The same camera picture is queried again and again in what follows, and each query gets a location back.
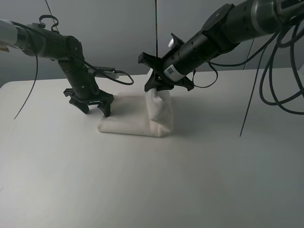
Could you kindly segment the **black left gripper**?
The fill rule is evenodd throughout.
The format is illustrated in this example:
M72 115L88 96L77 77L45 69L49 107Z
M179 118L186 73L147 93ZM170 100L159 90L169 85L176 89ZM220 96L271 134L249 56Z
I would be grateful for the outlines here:
M72 80L67 79L71 88L67 88L64 91L65 97L71 97L69 103L78 108L84 114L88 114L89 107L85 103L97 102L97 108L100 109L105 117L109 117L111 114L111 103L114 101L112 94L103 94L95 81L95 78L89 78L88 80Z

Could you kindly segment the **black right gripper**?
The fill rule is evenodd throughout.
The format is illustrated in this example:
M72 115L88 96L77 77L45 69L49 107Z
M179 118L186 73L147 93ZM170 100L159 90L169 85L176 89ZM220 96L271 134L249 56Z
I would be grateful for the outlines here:
M186 88L188 91L194 88L194 83L185 75L179 73L174 65L162 67L162 59L142 52L138 57L139 64L145 64L152 69L151 76L144 86L144 91L152 89L156 91L172 90L175 86Z

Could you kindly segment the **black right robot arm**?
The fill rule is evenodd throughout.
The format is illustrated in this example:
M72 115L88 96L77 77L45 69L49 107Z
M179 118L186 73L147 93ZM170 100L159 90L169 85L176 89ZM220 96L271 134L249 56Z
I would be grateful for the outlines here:
M153 70L145 92L175 86L192 90L194 83L187 75L197 67L232 51L241 42L275 33L280 22L303 11L302 0L246 0L236 6L223 5L187 42L172 35L170 50L162 58L144 52L139 55L138 62Z

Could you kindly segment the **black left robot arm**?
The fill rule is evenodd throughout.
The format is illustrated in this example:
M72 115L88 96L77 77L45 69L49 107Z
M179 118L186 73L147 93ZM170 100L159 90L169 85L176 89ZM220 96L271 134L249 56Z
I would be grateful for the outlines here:
M109 78L108 67L91 66L85 62L81 42L73 36L63 36L54 29L47 30L43 22L25 26L2 19L0 21L0 43L19 48L27 56L46 58L58 62L70 88L64 91L70 104L83 113L90 105L96 105L105 117L111 114L114 96L99 89L95 77Z

